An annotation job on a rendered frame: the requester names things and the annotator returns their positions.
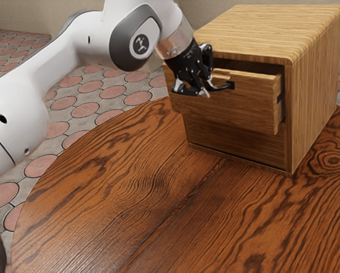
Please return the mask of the light wooden drawer cabinet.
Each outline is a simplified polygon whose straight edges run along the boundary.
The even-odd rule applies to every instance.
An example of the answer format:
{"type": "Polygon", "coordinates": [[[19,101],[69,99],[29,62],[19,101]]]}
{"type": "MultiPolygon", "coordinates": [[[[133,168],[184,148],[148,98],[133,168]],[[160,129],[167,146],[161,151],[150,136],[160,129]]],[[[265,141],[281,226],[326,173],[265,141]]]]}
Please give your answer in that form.
{"type": "Polygon", "coordinates": [[[340,5],[236,5],[196,31],[215,59],[284,67],[284,118],[275,135],[183,115],[198,150],[291,176],[334,113],[340,5]]]}

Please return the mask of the light wooden drawer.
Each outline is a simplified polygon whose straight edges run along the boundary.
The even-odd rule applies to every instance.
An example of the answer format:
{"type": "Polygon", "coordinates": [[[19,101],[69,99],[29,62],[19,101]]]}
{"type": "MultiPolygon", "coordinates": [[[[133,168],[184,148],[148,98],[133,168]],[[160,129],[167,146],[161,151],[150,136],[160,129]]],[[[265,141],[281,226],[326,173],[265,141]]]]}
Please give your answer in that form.
{"type": "Polygon", "coordinates": [[[284,67],[250,61],[215,59],[212,84],[227,81],[233,89],[211,92],[209,98],[169,93],[174,111],[197,119],[225,123],[275,135],[284,118],[284,67]]]}

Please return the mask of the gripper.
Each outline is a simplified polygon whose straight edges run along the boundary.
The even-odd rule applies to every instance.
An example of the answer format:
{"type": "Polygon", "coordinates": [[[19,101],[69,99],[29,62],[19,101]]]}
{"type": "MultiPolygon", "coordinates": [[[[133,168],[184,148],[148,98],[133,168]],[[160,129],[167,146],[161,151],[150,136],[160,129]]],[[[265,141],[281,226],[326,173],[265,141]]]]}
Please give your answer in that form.
{"type": "Polygon", "coordinates": [[[181,54],[166,59],[165,63],[177,78],[171,88],[172,93],[210,98],[208,91],[214,89],[211,82],[214,64],[210,44],[204,43],[199,46],[192,40],[181,54]],[[190,87],[186,87],[182,81],[189,83],[190,87]]]}

